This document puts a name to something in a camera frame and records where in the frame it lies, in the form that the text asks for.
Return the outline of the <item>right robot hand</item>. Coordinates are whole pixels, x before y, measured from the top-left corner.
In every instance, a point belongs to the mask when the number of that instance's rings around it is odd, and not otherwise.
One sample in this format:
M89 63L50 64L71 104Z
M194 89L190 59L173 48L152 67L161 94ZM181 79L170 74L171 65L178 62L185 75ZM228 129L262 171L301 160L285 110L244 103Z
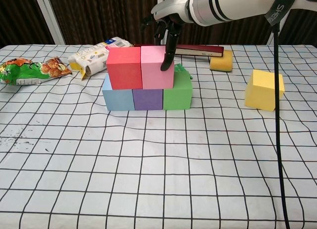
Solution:
M168 70L174 60L183 25L193 23L188 3L189 0L164 0L156 4L151 10L151 15L144 18L141 23L142 31L150 24L157 23L155 39L159 41L164 38L165 32L168 31L161 71Z

